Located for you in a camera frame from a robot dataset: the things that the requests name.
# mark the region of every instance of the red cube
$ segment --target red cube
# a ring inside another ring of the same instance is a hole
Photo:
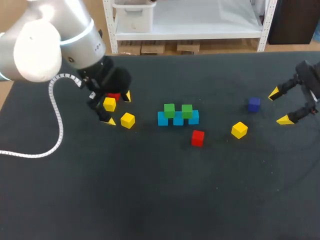
[[[113,99],[115,99],[116,102],[118,102],[121,97],[121,94],[120,93],[108,93],[107,97],[113,98]]]
[[[192,134],[191,145],[202,147],[204,145],[205,132],[194,130]]]

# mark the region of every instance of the blue cube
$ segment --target blue cube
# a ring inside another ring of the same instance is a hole
[[[199,124],[199,111],[193,110],[192,111],[192,118],[188,119],[189,125],[196,125]]]
[[[173,125],[174,126],[183,126],[184,119],[182,118],[182,111],[176,111],[175,117],[173,118]]]
[[[249,100],[248,111],[251,113],[257,113],[260,108],[260,98],[251,97]]]
[[[169,121],[168,118],[165,118],[164,111],[158,111],[158,126],[168,126]]]

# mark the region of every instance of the green cube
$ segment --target green cube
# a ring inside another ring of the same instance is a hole
[[[191,104],[182,105],[182,118],[183,119],[192,119],[192,105]]]
[[[166,119],[173,119],[176,115],[175,104],[165,104],[164,105],[164,117]]]

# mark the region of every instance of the yellow cube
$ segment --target yellow cube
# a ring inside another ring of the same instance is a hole
[[[136,118],[130,113],[125,113],[121,118],[121,125],[130,129],[136,123]]]
[[[234,135],[237,139],[242,138],[247,134],[248,127],[244,125],[242,122],[238,122],[236,125],[232,127],[232,135]]]
[[[108,112],[114,112],[116,109],[116,99],[113,97],[106,97],[103,102],[104,109]]]

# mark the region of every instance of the stacked blocks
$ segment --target stacked blocks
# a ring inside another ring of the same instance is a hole
[[[158,126],[168,126],[169,119],[173,119],[174,126],[183,126],[184,119],[188,119],[189,125],[199,124],[199,111],[193,110],[191,104],[183,104],[182,111],[176,111],[175,104],[165,104],[164,112],[158,112]]]
[[[108,98],[113,98],[113,99],[115,99],[116,102],[118,102],[121,97],[121,94],[120,93],[108,93],[106,96]]]
[[[121,125],[130,129],[136,123],[135,116],[130,113],[125,113],[121,118]]]
[[[202,147],[204,145],[205,132],[194,130],[192,133],[191,145]]]
[[[164,117],[166,119],[173,119],[175,117],[175,114],[176,110],[173,103],[164,105]]]
[[[108,112],[114,112],[116,109],[116,99],[112,97],[106,97],[103,102],[103,107]]]
[[[237,139],[242,138],[247,134],[248,127],[244,125],[242,122],[238,122],[236,125],[232,127],[232,135],[234,135]]]
[[[260,108],[260,98],[251,97],[249,99],[248,111],[250,113],[257,113]]]
[[[189,125],[197,125],[199,124],[199,111],[193,110],[192,111],[192,118],[188,119]]]
[[[193,116],[192,105],[183,104],[182,105],[182,118],[183,119],[192,119]]]
[[[165,118],[165,112],[164,111],[158,111],[158,126],[168,126],[169,120],[168,118]]]
[[[182,111],[176,111],[175,117],[173,118],[173,125],[174,126],[183,126],[184,125],[184,119],[183,119],[183,112]]]

